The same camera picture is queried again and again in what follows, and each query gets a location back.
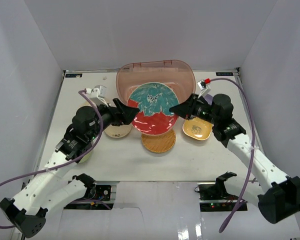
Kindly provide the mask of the round woven bamboo plate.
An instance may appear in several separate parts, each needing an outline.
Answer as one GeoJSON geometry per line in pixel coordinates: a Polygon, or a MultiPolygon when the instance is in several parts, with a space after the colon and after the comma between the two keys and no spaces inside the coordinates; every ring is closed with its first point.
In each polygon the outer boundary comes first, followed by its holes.
{"type": "Polygon", "coordinates": [[[141,135],[142,145],[150,152],[163,154],[173,148],[176,143],[176,132],[172,129],[162,135],[141,135]]]}

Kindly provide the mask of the pink translucent plastic bin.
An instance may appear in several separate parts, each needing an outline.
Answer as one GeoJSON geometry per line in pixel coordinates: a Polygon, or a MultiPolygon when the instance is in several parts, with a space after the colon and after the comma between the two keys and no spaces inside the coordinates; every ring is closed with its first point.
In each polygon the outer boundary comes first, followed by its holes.
{"type": "Polygon", "coordinates": [[[196,79],[192,68],[181,60],[135,62],[122,66],[116,74],[116,90],[119,99],[127,103],[129,96],[139,86],[158,82],[173,90],[180,102],[196,91],[196,79]]]}

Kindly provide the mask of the cream round plate black mark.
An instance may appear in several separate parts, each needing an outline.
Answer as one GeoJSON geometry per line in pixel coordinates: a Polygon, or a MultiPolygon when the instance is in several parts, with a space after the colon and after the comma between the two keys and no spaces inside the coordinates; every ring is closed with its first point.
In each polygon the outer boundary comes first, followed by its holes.
{"type": "Polygon", "coordinates": [[[113,126],[109,125],[104,132],[111,138],[123,138],[127,136],[132,130],[132,125],[121,125],[121,126],[113,126]]]}

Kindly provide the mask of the purple square dish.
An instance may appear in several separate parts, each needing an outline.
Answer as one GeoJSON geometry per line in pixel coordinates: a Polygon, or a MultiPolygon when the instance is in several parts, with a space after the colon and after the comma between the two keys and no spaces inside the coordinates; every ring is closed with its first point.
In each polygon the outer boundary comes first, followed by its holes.
{"type": "Polygon", "coordinates": [[[212,104],[212,101],[213,101],[213,96],[212,96],[212,95],[206,94],[203,98],[207,101],[207,103],[208,103],[209,105],[212,104]]]}

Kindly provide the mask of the light green dish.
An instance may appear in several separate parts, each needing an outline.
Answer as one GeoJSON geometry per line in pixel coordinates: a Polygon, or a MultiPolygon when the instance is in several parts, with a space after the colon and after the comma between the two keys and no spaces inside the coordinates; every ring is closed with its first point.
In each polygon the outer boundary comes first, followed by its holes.
{"type": "Polygon", "coordinates": [[[76,161],[77,164],[83,164],[88,161],[93,153],[93,149],[86,149],[82,153],[79,154],[79,159],[76,161]]]}

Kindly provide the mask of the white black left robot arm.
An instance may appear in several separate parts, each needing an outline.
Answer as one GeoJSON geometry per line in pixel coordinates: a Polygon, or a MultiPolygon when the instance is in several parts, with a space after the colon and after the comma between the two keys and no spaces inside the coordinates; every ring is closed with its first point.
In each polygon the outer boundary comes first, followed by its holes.
{"type": "Polygon", "coordinates": [[[75,200],[89,200],[95,196],[96,181],[85,173],[74,175],[70,183],[61,189],[53,189],[92,151],[104,129],[110,125],[129,125],[140,111],[124,105],[117,98],[113,102],[114,106],[101,104],[80,107],[44,168],[37,171],[34,178],[14,197],[4,198],[0,202],[7,219],[25,238],[38,234],[46,224],[47,215],[54,210],[75,200]]]}

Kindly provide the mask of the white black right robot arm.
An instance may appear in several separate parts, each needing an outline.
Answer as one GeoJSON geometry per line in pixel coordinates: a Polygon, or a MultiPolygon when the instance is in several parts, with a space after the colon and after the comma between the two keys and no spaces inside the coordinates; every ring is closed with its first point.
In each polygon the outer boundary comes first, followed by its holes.
{"type": "Polygon", "coordinates": [[[226,172],[216,178],[210,192],[223,200],[233,195],[255,205],[271,224],[300,212],[300,178],[290,177],[254,146],[246,130],[233,118],[233,109],[228,95],[217,94],[207,103],[194,93],[169,109],[185,120],[197,117],[211,123],[216,140],[239,158],[257,180],[252,183],[226,172]]]}

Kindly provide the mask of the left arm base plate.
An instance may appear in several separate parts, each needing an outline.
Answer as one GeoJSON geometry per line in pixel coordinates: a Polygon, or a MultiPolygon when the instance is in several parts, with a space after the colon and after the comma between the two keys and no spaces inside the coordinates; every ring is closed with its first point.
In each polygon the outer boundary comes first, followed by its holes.
{"type": "Polygon", "coordinates": [[[88,195],[79,198],[68,205],[64,210],[111,210],[113,208],[112,186],[96,185],[88,195]]]}

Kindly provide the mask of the cream square dish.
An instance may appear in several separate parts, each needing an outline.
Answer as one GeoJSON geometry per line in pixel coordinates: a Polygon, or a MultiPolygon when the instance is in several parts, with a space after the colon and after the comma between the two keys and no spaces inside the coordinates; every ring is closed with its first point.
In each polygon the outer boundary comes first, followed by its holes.
{"type": "Polygon", "coordinates": [[[93,105],[93,104],[90,104],[88,101],[85,101],[81,106],[82,106],[82,107],[84,107],[84,106],[93,107],[94,105],[93,105]]]}

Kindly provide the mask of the red and teal plate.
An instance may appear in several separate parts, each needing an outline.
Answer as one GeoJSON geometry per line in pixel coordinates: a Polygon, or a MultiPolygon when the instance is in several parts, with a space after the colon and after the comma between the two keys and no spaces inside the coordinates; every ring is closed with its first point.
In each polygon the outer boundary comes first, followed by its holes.
{"type": "Polygon", "coordinates": [[[132,126],[148,136],[163,135],[173,128],[178,116],[170,112],[170,108],[178,104],[179,100],[174,91],[159,82],[138,86],[127,100],[129,107],[139,109],[132,126]]]}

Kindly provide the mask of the yellow square dish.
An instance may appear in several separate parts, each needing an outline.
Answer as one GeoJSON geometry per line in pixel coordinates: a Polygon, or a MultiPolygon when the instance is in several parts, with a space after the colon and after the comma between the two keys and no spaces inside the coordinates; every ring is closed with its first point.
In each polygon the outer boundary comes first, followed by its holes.
{"type": "Polygon", "coordinates": [[[182,126],[183,133],[195,140],[207,140],[212,132],[213,125],[200,118],[185,120],[182,126]]]}

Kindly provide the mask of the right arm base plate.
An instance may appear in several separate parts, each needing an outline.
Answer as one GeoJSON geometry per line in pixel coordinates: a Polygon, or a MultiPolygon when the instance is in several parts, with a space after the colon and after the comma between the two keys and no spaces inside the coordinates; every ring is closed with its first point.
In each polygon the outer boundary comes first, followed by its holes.
{"type": "Polygon", "coordinates": [[[201,183],[194,188],[194,192],[199,194],[201,203],[222,203],[232,204],[238,201],[238,196],[225,193],[219,190],[214,183],[201,183]]]}

